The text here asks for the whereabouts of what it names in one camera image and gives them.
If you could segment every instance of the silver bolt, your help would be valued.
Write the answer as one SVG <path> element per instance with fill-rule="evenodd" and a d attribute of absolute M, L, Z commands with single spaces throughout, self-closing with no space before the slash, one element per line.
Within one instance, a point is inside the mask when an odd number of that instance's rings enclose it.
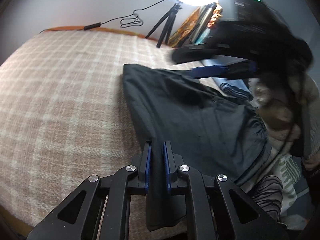
<path fill-rule="evenodd" d="M 226 175 L 220 174 L 218 175 L 218 180 L 224 182 L 228 179 L 228 177 Z"/>
<path fill-rule="evenodd" d="M 133 166 L 133 165 L 129 165 L 125 168 L 127 171 L 135 171 L 136 170 L 136 167 Z"/>
<path fill-rule="evenodd" d="M 99 178 L 97 175 L 91 175 L 88 179 L 90 182 L 96 182 Z"/>
<path fill-rule="evenodd" d="M 188 165 L 181 165 L 181 166 L 180 166 L 180 170 L 181 170 L 181 171 L 188 171 L 188 170 L 190 170 L 190 168 L 189 168 Z"/>

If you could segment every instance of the black tripod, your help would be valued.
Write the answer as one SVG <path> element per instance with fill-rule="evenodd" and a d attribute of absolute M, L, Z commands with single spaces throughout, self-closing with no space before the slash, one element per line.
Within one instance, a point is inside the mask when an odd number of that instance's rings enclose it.
<path fill-rule="evenodd" d="M 165 44 L 168 44 L 168 41 L 169 41 L 169 38 L 170 38 L 170 34 L 171 34 L 171 31 L 172 31 L 172 27 L 173 27 L 173 23 L 174 23 L 174 20 L 176 18 L 176 15 L 177 15 L 177 12 L 182 9 L 180 7 L 180 1 L 178 1 L 177 3 L 174 4 L 174 6 L 172 6 L 170 8 L 170 10 L 162 16 L 162 18 L 157 22 L 157 24 L 152 28 L 152 30 L 147 34 L 147 36 L 145 37 L 146 39 L 150 37 L 150 35 L 160 26 L 161 23 L 164 22 L 165 19 L 167 19 L 165 25 L 164 25 L 164 28 L 161 32 L 161 35 L 160 35 L 160 38 L 158 40 L 158 43 L 157 43 L 157 48 L 160 48 L 163 40 L 164 40 L 164 37 L 165 37 Z"/>

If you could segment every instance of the beige checkered blanket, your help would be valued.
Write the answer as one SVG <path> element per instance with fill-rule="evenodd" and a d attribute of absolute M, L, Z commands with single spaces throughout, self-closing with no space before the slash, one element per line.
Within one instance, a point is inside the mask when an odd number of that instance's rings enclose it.
<path fill-rule="evenodd" d="M 0 205 L 35 226 L 91 174 L 114 174 L 140 153 L 123 97 L 123 65 L 186 70 L 167 46 L 114 33 L 42 33 L 0 67 Z M 202 83 L 218 87 L 212 79 Z M 130 239 L 163 239 L 186 230 L 148 232 L 145 197 L 133 196 Z"/>

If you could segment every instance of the triangular cutout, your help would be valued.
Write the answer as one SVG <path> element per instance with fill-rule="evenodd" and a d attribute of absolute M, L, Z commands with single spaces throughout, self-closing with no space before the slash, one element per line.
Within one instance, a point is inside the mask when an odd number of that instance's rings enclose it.
<path fill-rule="evenodd" d="M 77 220 L 82 203 L 87 192 L 82 190 L 73 200 L 69 202 L 58 214 L 58 219 L 63 220 L 69 224 L 74 224 Z"/>
<path fill-rule="evenodd" d="M 241 224 L 246 224 L 259 217 L 259 213 L 244 201 L 233 189 L 229 190 L 229 194 Z"/>

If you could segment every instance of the wall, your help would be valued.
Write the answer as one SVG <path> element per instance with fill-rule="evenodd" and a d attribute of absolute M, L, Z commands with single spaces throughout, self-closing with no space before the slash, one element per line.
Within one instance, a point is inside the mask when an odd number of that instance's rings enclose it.
<path fill-rule="evenodd" d="M 65 25 L 88 25 L 106 21 L 114 17 L 131 14 L 134 9 L 147 7 L 160 0 L 12 0 L 0 15 L 0 64 L 7 59 L 26 40 L 41 30 Z M 278 10 L 289 24 L 292 33 L 305 39 L 310 45 L 315 66 L 312 76 L 320 83 L 320 27 L 304 0 L 264 0 Z M 127 28 L 147 34 L 160 17 L 174 4 L 167 0 L 153 8 L 139 12 L 144 20 L 141 27 Z M 196 8 L 182 5 L 173 28 L 175 31 Z M 119 28 L 119 22 L 113 21 L 104 27 Z M 162 26 L 154 33 L 158 38 Z"/>

